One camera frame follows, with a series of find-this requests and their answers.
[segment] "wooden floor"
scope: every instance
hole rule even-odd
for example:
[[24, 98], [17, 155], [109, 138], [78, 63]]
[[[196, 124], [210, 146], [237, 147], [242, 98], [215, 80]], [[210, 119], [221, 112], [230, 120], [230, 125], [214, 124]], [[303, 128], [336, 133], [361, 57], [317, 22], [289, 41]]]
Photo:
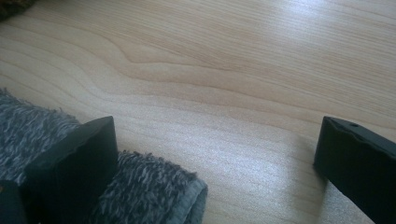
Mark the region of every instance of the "wooden floor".
[[204, 223], [372, 223], [312, 168], [325, 115], [396, 141], [396, 3], [40, 0], [0, 23], [0, 88], [209, 186]]

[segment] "rug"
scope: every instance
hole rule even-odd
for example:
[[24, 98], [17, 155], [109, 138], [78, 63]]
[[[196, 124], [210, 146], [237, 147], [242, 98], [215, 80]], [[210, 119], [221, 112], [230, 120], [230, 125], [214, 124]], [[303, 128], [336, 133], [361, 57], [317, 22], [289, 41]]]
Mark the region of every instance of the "rug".
[[[62, 110], [32, 105], [0, 90], [0, 179], [21, 185], [24, 167], [81, 124]], [[202, 222], [206, 183], [151, 154], [123, 151], [118, 171], [81, 223]]]

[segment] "wood grain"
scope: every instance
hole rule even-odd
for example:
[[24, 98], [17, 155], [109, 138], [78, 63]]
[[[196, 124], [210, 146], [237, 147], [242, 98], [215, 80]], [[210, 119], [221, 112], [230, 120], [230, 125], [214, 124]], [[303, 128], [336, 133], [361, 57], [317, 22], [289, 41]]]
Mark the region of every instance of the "wood grain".
[[312, 169], [321, 119], [396, 140], [394, 1], [41, 0], [0, 87], [197, 172], [204, 223], [372, 223]]

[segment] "gray textured fabric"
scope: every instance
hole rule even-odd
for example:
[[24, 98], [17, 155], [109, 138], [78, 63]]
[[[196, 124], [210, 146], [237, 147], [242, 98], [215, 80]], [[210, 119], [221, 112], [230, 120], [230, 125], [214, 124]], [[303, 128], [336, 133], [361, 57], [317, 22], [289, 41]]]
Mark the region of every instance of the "gray textured fabric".
[[23, 168], [78, 126], [62, 111], [31, 105], [0, 89], [0, 179], [20, 185]]
[[[0, 179], [24, 181], [23, 168], [76, 129], [62, 111], [31, 105], [0, 90]], [[119, 170], [86, 223], [202, 222], [207, 185], [169, 161], [137, 152], [119, 154]]]
[[119, 167], [89, 223], [201, 223], [207, 186], [195, 174], [137, 152], [120, 153]]

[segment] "fuzzy fabric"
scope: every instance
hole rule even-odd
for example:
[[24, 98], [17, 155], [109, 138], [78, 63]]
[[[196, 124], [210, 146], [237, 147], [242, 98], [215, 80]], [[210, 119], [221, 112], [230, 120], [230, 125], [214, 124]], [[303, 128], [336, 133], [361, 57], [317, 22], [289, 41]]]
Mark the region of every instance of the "fuzzy fabric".
[[[0, 179], [24, 181], [23, 168], [75, 130], [78, 121], [0, 90]], [[199, 224], [207, 185], [150, 154], [121, 152], [119, 169], [84, 223]]]
[[0, 89], [0, 179], [20, 185], [26, 164], [78, 126], [62, 111], [31, 105]]
[[0, 21], [22, 13], [35, 3], [35, 0], [0, 0]]

